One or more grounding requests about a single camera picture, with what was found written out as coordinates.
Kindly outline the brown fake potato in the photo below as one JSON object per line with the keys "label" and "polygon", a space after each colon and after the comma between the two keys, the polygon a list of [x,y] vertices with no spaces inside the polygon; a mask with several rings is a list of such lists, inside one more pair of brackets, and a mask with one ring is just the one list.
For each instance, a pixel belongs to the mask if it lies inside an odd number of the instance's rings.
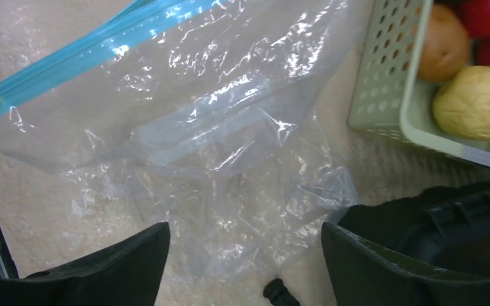
{"label": "brown fake potato", "polygon": [[427,23],[417,76],[431,83],[454,78],[470,60],[470,37],[454,11],[434,4]]}

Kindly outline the red fake apple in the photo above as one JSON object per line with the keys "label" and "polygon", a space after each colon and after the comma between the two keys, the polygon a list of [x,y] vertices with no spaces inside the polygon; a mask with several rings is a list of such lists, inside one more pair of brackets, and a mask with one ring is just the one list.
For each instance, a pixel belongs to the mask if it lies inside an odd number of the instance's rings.
{"label": "red fake apple", "polygon": [[490,1],[465,1],[456,5],[456,13],[471,39],[490,37]]}

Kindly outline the yellow fake lemon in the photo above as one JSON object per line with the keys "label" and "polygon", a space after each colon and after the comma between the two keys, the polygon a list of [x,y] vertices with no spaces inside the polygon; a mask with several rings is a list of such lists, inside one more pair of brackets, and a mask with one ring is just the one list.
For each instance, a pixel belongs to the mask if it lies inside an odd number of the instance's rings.
{"label": "yellow fake lemon", "polygon": [[467,66],[444,83],[434,97],[432,113],[448,134],[490,141],[490,66]]}

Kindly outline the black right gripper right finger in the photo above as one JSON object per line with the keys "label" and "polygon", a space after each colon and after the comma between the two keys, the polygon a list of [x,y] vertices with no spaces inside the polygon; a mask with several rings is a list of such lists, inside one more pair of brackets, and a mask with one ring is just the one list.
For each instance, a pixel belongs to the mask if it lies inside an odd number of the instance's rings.
{"label": "black right gripper right finger", "polygon": [[490,305],[490,277],[430,265],[329,222],[321,241],[338,305]]}

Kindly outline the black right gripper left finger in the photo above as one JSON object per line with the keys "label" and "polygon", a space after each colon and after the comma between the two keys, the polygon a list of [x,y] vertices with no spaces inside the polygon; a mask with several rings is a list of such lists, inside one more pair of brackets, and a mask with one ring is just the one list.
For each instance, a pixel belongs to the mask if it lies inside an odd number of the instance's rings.
{"label": "black right gripper left finger", "polygon": [[154,305],[169,247],[170,226],[157,223],[61,266],[0,278],[0,305]]}

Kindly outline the clear zip bag blue seal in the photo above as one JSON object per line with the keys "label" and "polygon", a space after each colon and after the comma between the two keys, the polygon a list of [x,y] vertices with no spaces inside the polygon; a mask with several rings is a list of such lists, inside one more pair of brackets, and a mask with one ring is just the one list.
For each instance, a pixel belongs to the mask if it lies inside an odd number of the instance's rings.
{"label": "clear zip bag blue seal", "polygon": [[172,228],[172,280],[269,273],[357,203],[315,103],[359,1],[134,1],[0,83],[0,153]]}

